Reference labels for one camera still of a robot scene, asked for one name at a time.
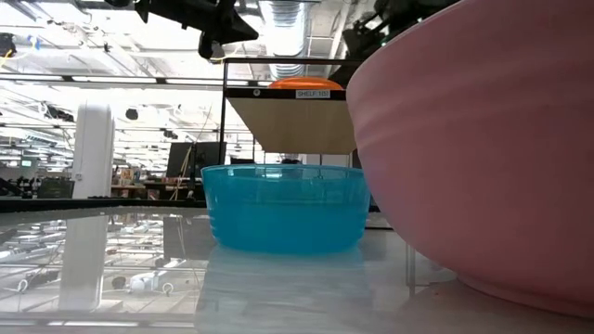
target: black metal frame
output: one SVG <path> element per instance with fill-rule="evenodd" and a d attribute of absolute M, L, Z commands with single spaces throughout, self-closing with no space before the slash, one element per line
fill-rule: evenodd
<path fill-rule="evenodd" d="M 359 66 L 363 63 L 363 60 L 352 60 L 352 59 L 321 59 L 321 58 L 280 58 L 280 57 L 258 57 L 258 58 L 225 58 L 223 60 L 223 97 L 221 99 L 221 123 L 219 127 L 219 164 L 225 164 L 225 155 L 223 151 L 223 145 L 225 144 L 225 117 L 226 117 L 226 99 L 229 93 L 229 87 L 227 86 L 227 76 L 229 74 L 229 64 L 300 64 L 300 65 L 346 65 L 346 66 Z M 261 91 L 265 91 L 266 88 L 258 88 Z M 341 98 L 344 98 L 344 92 L 340 92 Z M 268 96 L 267 98 L 286 98 L 285 96 Z"/>

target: ceiling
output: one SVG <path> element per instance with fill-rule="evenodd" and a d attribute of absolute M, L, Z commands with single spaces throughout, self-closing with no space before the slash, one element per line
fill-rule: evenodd
<path fill-rule="evenodd" d="M 236 9 L 260 38 L 225 45 L 226 57 L 343 58 L 342 30 L 372 5 L 372 0 L 238 1 Z M 290 27 L 270 19 L 271 6 L 291 6 L 295 16 Z M 163 170 L 169 143 L 218 138 L 223 66 L 198 55 L 197 30 L 182 30 L 179 23 L 155 15 L 145 24 L 132 8 L 115 9 L 102 1 L 0 0 L 3 32 L 14 34 L 17 54 L 0 58 L 0 124 L 5 125 L 0 127 L 0 163 L 25 155 L 36 157 L 48 170 L 68 167 L 77 109 L 87 99 L 107 101 L 116 113 L 114 157 L 120 164 Z M 238 84 L 250 80 L 266 85 L 284 70 L 234 64 L 228 78 Z M 331 71 L 326 66 L 298 70 L 309 76 L 328 76 Z M 81 79 L 66 83 L 46 76 L 25 82 L 17 80 L 24 76 L 7 76 L 16 73 Z M 131 79 L 90 83 L 85 76 Z M 150 77 L 184 78 L 178 81 L 186 85 L 143 83 L 142 78 Z M 125 117 L 130 108 L 138 110 L 137 121 Z M 255 151 L 259 162 L 276 161 L 278 154 L 265 155 L 259 145 L 252 147 L 241 118 L 228 103 L 226 109 L 227 155 L 251 158 Z M 71 115 L 73 122 L 49 110 Z M 163 128 L 173 130 L 178 139 L 166 138 Z"/>

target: ceiling duct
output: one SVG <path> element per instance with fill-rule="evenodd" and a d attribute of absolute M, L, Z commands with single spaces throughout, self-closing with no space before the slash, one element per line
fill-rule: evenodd
<path fill-rule="evenodd" d="M 266 27 L 266 48 L 276 57 L 305 56 L 307 4 L 296 1 L 260 1 Z M 303 75 L 303 64 L 271 64 L 277 79 Z"/>

